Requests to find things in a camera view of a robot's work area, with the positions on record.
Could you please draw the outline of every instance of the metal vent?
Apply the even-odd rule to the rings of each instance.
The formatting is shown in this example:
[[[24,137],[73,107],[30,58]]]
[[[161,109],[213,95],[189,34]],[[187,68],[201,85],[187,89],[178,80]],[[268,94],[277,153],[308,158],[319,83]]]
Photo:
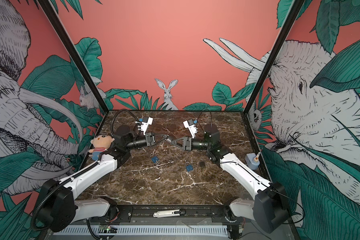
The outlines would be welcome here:
[[[101,233],[101,235],[209,235],[209,236],[228,236],[227,227],[224,226],[176,226],[176,225],[114,225],[117,233]],[[92,230],[99,232],[99,226],[93,225]],[[85,225],[68,226],[54,235],[89,235],[89,230]]]

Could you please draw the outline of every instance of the marble table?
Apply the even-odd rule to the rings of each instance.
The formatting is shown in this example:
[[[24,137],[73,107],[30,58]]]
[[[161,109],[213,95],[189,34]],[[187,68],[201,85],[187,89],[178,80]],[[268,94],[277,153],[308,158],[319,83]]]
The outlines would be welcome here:
[[[101,133],[110,134],[110,122],[115,113],[111,111],[106,116]],[[135,111],[134,114],[138,118],[149,116],[154,119],[148,132],[177,138],[190,136],[183,121],[195,120],[199,116],[199,112],[186,111]],[[212,112],[212,118],[223,144],[245,162],[245,155],[253,150],[241,113]],[[203,113],[199,119],[201,125],[210,121],[209,113]],[[121,124],[132,128],[133,122],[129,114],[121,113],[115,121],[115,129]],[[242,185],[203,154],[200,151],[182,151],[165,141],[158,146],[132,150],[130,159],[123,166],[88,187],[77,200],[108,196],[119,204],[216,205],[223,204],[233,196],[251,199]],[[152,156],[159,158],[156,164],[152,162]],[[206,166],[200,167],[200,161],[204,161]],[[84,166],[91,162],[91,158],[87,158]],[[190,162],[194,170],[187,172],[185,162]]]

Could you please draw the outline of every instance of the rabbit illustration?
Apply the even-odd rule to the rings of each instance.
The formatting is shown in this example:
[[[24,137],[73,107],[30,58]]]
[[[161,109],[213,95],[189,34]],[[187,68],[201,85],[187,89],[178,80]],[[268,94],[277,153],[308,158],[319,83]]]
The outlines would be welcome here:
[[[95,85],[102,82],[100,79],[98,79],[94,76],[91,76],[91,78],[92,78],[92,81],[95,83]],[[100,96],[102,98],[107,97],[106,94],[101,89],[99,89],[97,86],[96,86],[96,88],[99,91]],[[91,89],[89,88],[89,86],[86,82],[84,83],[84,88],[83,88],[83,86],[81,86],[81,88],[80,88],[80,106],[85,106],[88,109],[89,108],[99,108],[99,102],[96,100],[94,94],[92,93]]]
[[[173,88],[177,84],[177,80],[173,80],[170,82],[168,88],[165,87],[165,84],[160,81],[159,79],[155,78],[159,88],[164,90],[164,105],[167,105],[165,108],[166,110],[178,110],[178,108],[173,104],[172,102],[172,94],[171,94],[171,88]]]

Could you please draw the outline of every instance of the blue padlock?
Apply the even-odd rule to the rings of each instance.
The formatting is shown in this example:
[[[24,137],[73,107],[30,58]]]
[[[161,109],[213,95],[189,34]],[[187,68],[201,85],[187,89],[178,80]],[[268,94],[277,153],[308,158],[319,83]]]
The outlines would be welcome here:
[[[158,157],[157,156],[154,156],[153,158],[151,158],[151,160],[156,163],[158,161]]]
[[[193,170],[193,167],[189,162],[185,162],[185,169],[187,170],[187,172],[190,172]]]

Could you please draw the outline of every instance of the plush toy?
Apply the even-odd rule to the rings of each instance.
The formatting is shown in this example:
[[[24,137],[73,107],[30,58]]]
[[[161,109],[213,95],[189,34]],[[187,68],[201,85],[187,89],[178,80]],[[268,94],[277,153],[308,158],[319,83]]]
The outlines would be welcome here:
[[[99,154],[106,151],[114,140],[114,138],[105,134],[101,134],[92,139],[91,143],[95,148],[88,150],[89,153],[92,153],[92,155],[90,155],[92,160],[97,161],[99,159]]]

